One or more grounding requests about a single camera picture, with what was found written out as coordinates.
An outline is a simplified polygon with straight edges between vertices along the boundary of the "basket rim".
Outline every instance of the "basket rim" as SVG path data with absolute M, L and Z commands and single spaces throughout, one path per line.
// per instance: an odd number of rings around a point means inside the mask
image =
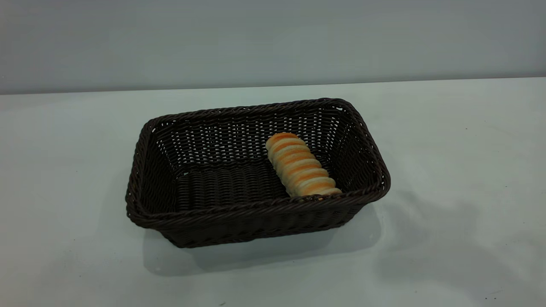
M 336 194 L 332 196 L 320 196 L 320 195 L 311 195 L 303 197 L 285 197 L 285 198 L 271 198 L 266 200 L 260 200 L 257 202 L 249 202 L 236 204 L 231 206 L 213 206 L 207 209 L 193 209 L 185 210 L 178 212 L 162 212 L 157 214 L 151 214 L 141 205 L 140 202 L 140 191 L 142 191 L 141 186 L 143 183 L 142 177 L 138 176 L 141 173 L 141 169 L 146 161 L 147 151 L 150 148 L 151 134 L 157 127 L 156 125 L 163 121 L 176 121 L 180 116 L 184 116 L 187 121 L 196 120 L 202 116 L 229 116 L 229 115 L 238 115 L 244 116 L 245 113 L 255 112 L 257 109 L 267 109 L 264 111 L 274 111 L 278 108 L 289 108 L 295 109 L 300 108 L 301 104 L 317 104 L 323 103 L 324 105 L 335 104 L 340 107 L 345 107 L 349 110 L 350 116 L 353 120 L 360 125 L 355 125 L 359 130 L 359 135 L 366 135 L 370 138 L 370 144 L 372 148 L 370 149 L 370 155 L 373 160 L 377 163 L 377 179 L 374 184 L 354 190 L 348 191 L 342 194 Z M 217 108 L 217 109 L 205 109 L 198 111 L 190 111 L 179 114 L 169 114 L 156 117 L 149 120 L 144 124 L 140 135 L 139 140 L 136 144 L 135 153 L 133 157 L 133 166 L 131 168 L 131 174 L 129 177 L 129 184 L 126 192 L 126 202 L 127 202 L 127 216 L 137 225 L 141 227 L 147 227 L 148 225 L 153 225 L 154 228 L 157 228 L 158 223 L 166 224 L 179 224 L 181 222 L 192 224 L 202 223 L 207 220 L 207 217 L 212 217 L 216 215 L 222 215 L 222 217 L 228 219 L 231 214 L 230 212 L 240 213 L 242 211 L 247 211 L 248 216 L 263 216 L 263 215 L 273 215 L 279 213 L 293 213 L 300 211 L 309 211 L 317 209 L 325 209 L 341 206 L 351 206 L 351 205 L 361 205 L 363 202 L 370 203 L 382 198 L 390 189 L 390 174 L 387 170 L 387 167 L 379 153 L 377 145 L 373 140 L 370 132 L 367 129 L 366 123 L 360 116 L 359 112 L 354 108 L 354 106 L 340 98 L 320 98 L 320 99 L 307 99 L 301 101 L 293 102 L 284 102 L 284 103 L 271 103 L 271 104 L 262 104 L 254 105 L 248 107 L 230 107 L 230 108 Z

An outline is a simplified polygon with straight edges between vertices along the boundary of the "dark brown wicker basket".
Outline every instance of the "dark brown wicker basket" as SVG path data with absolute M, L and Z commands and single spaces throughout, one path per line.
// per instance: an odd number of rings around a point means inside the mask
M 265 141 L 293 132 L 344 193 L 290 198 Z M 127 216 L 178 247 L 322 231 L 383 197 L 390 176 L 362 117 L 322 98 L 166 115 L 136 144 Z

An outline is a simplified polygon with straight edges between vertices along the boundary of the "gray wall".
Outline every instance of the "gray wall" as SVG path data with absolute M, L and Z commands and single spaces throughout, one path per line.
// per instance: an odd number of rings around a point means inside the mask
M 545 0 L 0 0 L 0 93 L 546 75 Z

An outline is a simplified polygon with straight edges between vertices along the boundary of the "table surface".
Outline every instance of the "table surface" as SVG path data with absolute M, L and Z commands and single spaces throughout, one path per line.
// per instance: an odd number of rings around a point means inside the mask
M 177 249 L 126 217 L 147 120 L 319 97 L 392 176 L 345 226 Z M 2 306 L 546 305 L 546 78 L 0 96 L 0 131 Z

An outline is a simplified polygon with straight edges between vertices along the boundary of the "spiral bread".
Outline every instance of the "spiral bread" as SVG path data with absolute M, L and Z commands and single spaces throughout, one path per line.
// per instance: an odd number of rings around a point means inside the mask
M 265 148 L 269 161 L 290 196 L 342 193 L 336 188 L 335 180 L 328 177 L 328 172 L 297 135 L 287 132 L 274 134 L 265 143 Z

